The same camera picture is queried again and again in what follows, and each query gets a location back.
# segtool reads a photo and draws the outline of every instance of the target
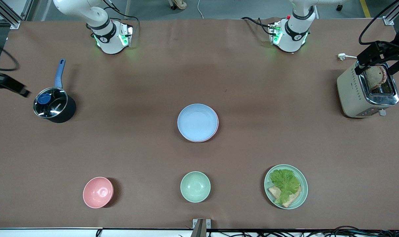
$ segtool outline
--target bowl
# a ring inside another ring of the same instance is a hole
[[[204,201],[211,192],[210,179],[202,172],[192,171],[183,177],[180,192],[187,201]]]
[[[290,170],[293,171],[293,174],[296,176],[296,178],[299,180],[300,185],[302,186],[302,192],[300,192],[299,196],[296,198],[295,201],[292,202],[292,204],[290,204],[289,207],[285,208],[283,205],[281,204],[276,204],[276,198],[268,191],[268,189],[272,186],[274,186],[273,182],[271,182],[270,179],[270,174],[275,171],[275,170]],[[291,165],[276,165],[274,167],[272,167],[268,172],[267,175],[265,176],[264,179],[264,189],[265,189],[265,193],[267,194],[268,199],[270,199],[270,201],[278,206],[279,208],[282,209],[295,209],[300,207],[306,200],[306,198],[308,197],[308,182],[306,181],[305,176],[302,174],[302,172],[300,172],[300,170],[298,170],[296,167],[291,166]]]
[[[103,207],[113,197],[113,185],[107,178],[95,177],[85,185],[82,196],[88,207]]]
[[[203,104],[186,106],[177,118],[177,128],[182,136],[196,143],[207,141],[213,137],[218,123],[216,112]]]

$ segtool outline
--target blue pot handle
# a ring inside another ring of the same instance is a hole
[[[65,68],[65,59],[61,59],[59,61],[59,66],[57,67],[57,72],[56,72],[56,77],[54,78],[54,86],[62,88],[62,74],[63,74],[63,69]]]

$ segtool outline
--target light blue plate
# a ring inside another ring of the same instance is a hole
[[[290,204],[290,206],[288,208],[285,208],[283,205],[281,204],[276,204],[276,198],[274,198],[274,196],[268,191],[268,189],[272,186],[274,186],[273,182],[271,182],[270,179],[270,174],[275,171],[275,170],[290,170],[293,171],[293,174],[296,176],[297,179],[299,179],[299,183],[300,186],[302,186],[302,192],[300,192],[299,196],[296,198],[296,200]],[[265,176],[264,179],[264,189],[265,189],[265,193],[267,194],[268,199],[270,199],[270,201],[278,206],[279,208],[282,209],[295,209],[297,207],[300,207],[300,205],[302,205],[305,200],[306,197],[308,197],[308,182],[306,181],[305,176],[302,174],[302,172],[300,172],[300,170],[298,170],[296,167],[293,167],[291,165],[276,165],[274,167],[272,167],[268,172],[267,175]]]
[[[190,202],[204,201],[211,192],[210,179],[204,173],[192,171],[183,177],[180,191]]]
[[[183,137],[192,142],[204,142],[217,131],[216,112],[203,104],[186,106],[177,118],[177,127]]]

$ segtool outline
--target bread slice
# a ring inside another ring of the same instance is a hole
[[[380,87],[380,85],[385,83],[387,79],[385,68],[379,65],[368,68],[365,71],[365,76],[368,82],[368,87],[371,88],[371,90]]]
[[[270,187],[268,189],[268,191],[274,196],[274,198],[279,198],[280,197],[281,190],[278,187],[276,187],[275,185]],[[302,192],[302,186],[299,186],[298,191],[296,193],[294,193],[294,194],[291,194],[289,196],[289,200],[287,202],[285,202],[285,203],[282,203],[282,205],[285,208],[288,208],[290,206],[290,204],[292,204],[296,200],[296,198],[299,196],[300,192]]]

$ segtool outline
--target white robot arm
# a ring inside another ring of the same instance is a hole
[[[106,54],[116,54],[130,45],[133,27],[110,20],[104,9],[96,7],[101,0],[53,0],[53,2],[63,14],[86,21],[94,32],[97,45]]]
[[[289,0],[293,4],[293,13],[270,25],[270,41],[286,52],[295,52],[305,43],[308,30],[315,19],[314,6],[340,4],[345,0]]]

